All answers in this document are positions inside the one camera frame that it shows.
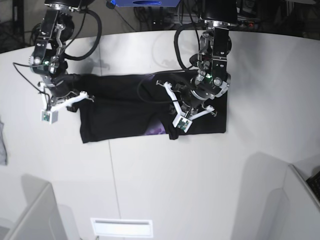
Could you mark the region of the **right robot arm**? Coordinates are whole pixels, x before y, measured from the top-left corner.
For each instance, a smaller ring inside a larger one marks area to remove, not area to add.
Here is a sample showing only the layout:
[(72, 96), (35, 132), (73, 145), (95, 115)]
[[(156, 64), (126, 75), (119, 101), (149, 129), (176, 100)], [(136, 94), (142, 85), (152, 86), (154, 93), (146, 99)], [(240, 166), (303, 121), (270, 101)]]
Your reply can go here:
[[(67, 73), (67, 60), (82, 61), (90, 57), (100, 43), (102, 36), (102, 21), (99, 15), (89, 8), (92, 0), (46, 0), (48, 7), (40, 24), (34, 42), (34, 50), (28, 64), (14, 62), (18, 67), (29, 68), (33, 73), (41, 76), (44, 86), (49, 89), (55, 99), (65, 99), (72, 91), (71, 82), (77, 80), (76, 76)], [(72, 13), (92, 16), (97, 23), (97, 36), (91, 49), (81, 56), (71, 56), (66, 53), (71, 45), (66, 43), (73, 35), (75, 24)]]

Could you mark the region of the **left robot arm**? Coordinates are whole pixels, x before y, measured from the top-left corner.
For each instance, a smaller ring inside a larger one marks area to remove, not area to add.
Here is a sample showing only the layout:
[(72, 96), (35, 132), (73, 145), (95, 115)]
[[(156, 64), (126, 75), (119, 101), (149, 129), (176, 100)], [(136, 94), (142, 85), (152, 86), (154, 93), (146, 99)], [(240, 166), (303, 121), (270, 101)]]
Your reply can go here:
[[(215, 115), (216, 110), (207, 101), (222, 97), (229, 89), (231, 75), (227, 71), (228, 54), (232, 49), (230, 27), (238, 20), (235, 0), (204, 0), (201, 3), (200, 20), (181, 26), (174, 35), (174, 50), (180, 70), (160, 71), (151, 77), (168, 77), (159, 80), (169, 96), (168, 100), (149, 100), (142, 96), (144, 80), (137, 86), (137, 95), (145, 103), (172, 104), (177, 113), (185, 112), (191, 117), (201, 114)], [(191, 67), (181, 59), (178, 40), (182, 31), (190, 26), (205, 30), (198, 39), (198, 52), (190, 58)]]

